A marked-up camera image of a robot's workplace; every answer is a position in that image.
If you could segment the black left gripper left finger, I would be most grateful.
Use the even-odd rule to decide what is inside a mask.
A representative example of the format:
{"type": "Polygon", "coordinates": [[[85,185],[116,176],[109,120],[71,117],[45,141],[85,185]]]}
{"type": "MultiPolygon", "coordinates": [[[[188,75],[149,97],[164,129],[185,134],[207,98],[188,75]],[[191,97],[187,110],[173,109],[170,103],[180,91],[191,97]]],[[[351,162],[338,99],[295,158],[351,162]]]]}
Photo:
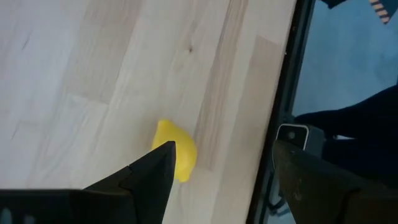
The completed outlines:
{"type": "Polygon", "coordinates": [[[162,224],[175,161],[168,141],[85,189],[0,190],[0,224],[162,224]]]}

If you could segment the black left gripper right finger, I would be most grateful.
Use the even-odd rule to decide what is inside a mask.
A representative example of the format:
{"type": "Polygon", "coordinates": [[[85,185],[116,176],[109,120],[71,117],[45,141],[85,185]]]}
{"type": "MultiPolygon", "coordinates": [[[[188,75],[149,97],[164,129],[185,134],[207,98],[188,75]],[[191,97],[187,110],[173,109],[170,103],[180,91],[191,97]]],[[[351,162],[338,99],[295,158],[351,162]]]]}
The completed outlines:
{"type": "Polygon", "coordinates": [[[280,140],[272,152],[279,188],[296,224],[398,224],[398,190],[280,140]]]}

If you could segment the yellow toy lemon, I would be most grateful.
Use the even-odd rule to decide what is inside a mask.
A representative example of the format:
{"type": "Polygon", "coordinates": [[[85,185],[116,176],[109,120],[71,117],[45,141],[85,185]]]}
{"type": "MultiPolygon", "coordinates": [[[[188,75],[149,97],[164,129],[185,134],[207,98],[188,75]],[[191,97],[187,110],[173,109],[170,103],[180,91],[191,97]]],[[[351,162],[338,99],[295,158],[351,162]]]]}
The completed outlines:
{"type": "Polygon", "coordinates": [[[174,177],[179,182],[187,182],[197,161],[197,147],[191,135],[171,120],[163,119],[157,123],[152,141],[152,150],[167,141],[175,142],[176,160],[174,177]]]}

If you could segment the dark bulky object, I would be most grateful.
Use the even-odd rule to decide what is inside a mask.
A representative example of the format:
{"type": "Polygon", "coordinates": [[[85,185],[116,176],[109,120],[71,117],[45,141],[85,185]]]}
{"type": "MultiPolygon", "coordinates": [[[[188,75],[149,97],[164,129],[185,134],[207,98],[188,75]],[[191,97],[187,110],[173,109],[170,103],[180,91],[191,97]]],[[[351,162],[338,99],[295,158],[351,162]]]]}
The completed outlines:
{"type": "Polygon", "coordinates": [[[398,85],[355,105],[301,114],[294,121],[325,132],[322,159],[398,189],[398,85]]]}

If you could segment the black rig crossbar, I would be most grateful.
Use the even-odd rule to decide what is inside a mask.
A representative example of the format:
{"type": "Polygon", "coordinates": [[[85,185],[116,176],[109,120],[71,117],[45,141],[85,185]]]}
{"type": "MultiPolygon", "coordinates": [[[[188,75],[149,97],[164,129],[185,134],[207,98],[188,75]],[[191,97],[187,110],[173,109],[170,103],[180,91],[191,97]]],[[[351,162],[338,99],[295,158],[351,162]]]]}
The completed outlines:
{"type": "Polygon", "coordinates": [[[295,4],[246,224],[267,224],[271,199],[279,193],[272,165],[272,146],[279,126],[293,120],[295,94],[316,1],[298,0],[295,4]]]}

